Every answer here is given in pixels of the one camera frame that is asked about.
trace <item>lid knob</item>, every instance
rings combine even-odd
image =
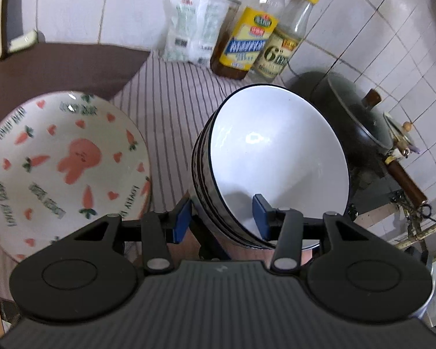
[[[403,123],[402,128],[405,130],[405,132],[408,133],[412,129],[412,123],[409,121],[406,121]]]
[[[362,104],[363,106],[365,106],[365,109],[368,111],[373,109],[373,107],[375,107],[380,102],[381,102],[381,96],[374,89],[370,89],[370,91],[366,94],[366,96],[362,98]]]

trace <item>stacked bowls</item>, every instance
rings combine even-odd
[[[210,117],[191,161],[192,201],[214,232],[244,247],[273,249],[252,217],[262,194],[275,208],[321,218],[344,213],[349,173],[333,130],[307,101],[273,85],[236,90]],[[306,240],[304,249],[318,244]]]

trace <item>pink rabbit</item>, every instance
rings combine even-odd
[[[76,139],[70,143],[69,156],[58,163],[59,172],[66,173],[65,182],[74,184],[81,177],[84,170],[100,163],[102,154],[99,148],[87,139]]]

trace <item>pot lid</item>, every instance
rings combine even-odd
[[[362,90],[339,74],[330,73],[328,84],[349,116],[379,146],[391,149],[393,140],[383,113],[375,106],[381,97],[375,90],[365,95]]]

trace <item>brown liquid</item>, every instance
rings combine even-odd
[[[236,69],[233,67],[227,67],[225,65],[222,65],[219,61],[219,58],[224,51],[224,48],[228,44],[229,37],[230,32],[227,31],[223,34],[221,39],[218,40],[218,43],[215,46],[215,50],[213,51],[212,57],[210,59],[210,68],[217,76],[228,77],[229,79],[235,80],[242,80],[249,71],[244,71],[242,69]]]

